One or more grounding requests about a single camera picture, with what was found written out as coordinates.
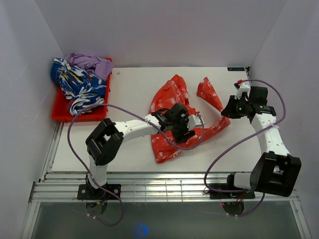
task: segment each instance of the white wall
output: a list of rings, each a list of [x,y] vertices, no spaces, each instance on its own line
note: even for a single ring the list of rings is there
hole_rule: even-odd
[[[49,70],[63,54],[34,0],[1,0],[0,32],[0,238],[15,239],[52,140]]]
[[[286,0],[36,0],[64,54],[116,66],[248,66]]]
[[[290,152],[302,160],[297,189],[312,237],[319,238],[318,0],[287,1],[252,65],[251,75],[273,83],[286,101],[287,118],[280,132]],[[277,97],[269,101],[281,108]]]

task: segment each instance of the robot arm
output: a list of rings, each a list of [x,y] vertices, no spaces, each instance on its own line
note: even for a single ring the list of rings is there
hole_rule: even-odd
[[[176,143],[187,142],[195,135],[195,127],[201,126],[198,116],[189,115],[182,104],[175,104],[171,109],[161,109],[144,117],[142,120],[112,122],[104,119],[86,139],[90,157],[90,171],[86,177],[87,190],[94,198],[101,190],[92,178],[102,187],[107,184],[107,166],[116,157],[122,143],[145,135],[157,134],[159,131],[172,132]]]
[[[268,90],[246,83],[235,84],[235,87],[237,94],[230,96],[221,114],[231,119],[247,116],[256,132],[269,125],[273,127],[257,135],[262,155],[252,172],[234,173],[229,182],[236,188],[288,197],[297,180],[301,161],[291,156],[274,125],[276,112],[267,105]]]

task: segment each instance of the red cloth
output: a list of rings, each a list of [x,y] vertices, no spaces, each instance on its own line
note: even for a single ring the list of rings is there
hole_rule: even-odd
[[[223,110],[223,105],[207,77],[204,78],[203,82],[199,83],[197,88],[197,96],[207,101],[220,112]],[[152,100],[149,114],[162,108],[170,109],[175,103],[182,103],[187,108],[189,114],[193,115],[196,113],[196,110],[195,108],[189,106],[188,98],[189,95],[183,77],[175,75],[156,93]],[[211,127],[205,128],[203,142],[212,138],[229,125],[230,120],[226,117],[222,117]],[[179,144],[180,146],[192,147],[198,144],[202,129],[195,128],[194,130],[196,135],[190,138],[186,143]],[[171,132],[167,132],[165,134],[171,141],[174,141]],[[176,148],[168,143],[161,134],[152,135],[152,147],[157,163],[164,163],[165,161],[175,158],[183,152],[182,149]]]

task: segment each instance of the blue patterned cloth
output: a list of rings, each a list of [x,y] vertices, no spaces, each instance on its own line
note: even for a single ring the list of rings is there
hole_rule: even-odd
[[[70,101],[68,110],[71,115],[92,104],[104,103],[107,82],[72,63],[55,58],[50,76],[52,81],[61,86],[62,93]]]

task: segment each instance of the red basket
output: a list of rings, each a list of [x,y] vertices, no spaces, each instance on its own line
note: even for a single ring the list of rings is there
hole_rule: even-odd
[[[111,73],[109,74],[107,78],[107,83],[106,83],[106,91],[105,91],[105,99],[104,99],[105,103],[108,102],[108,96],[110,92],[110,75]],[[59,87],[58,94],[56,95],[53,111],[51,115],[52,119],[60,121],[62,123],[71,122],[74,116],[69,113],[68,104],[69,104],[69,101],[63,95],[61,87]],[[92,113],[80,115],[76,119],[76,122],[102,121],[103,119],[105,119],[106,113],[107,113],[106,106],[95,107]]]

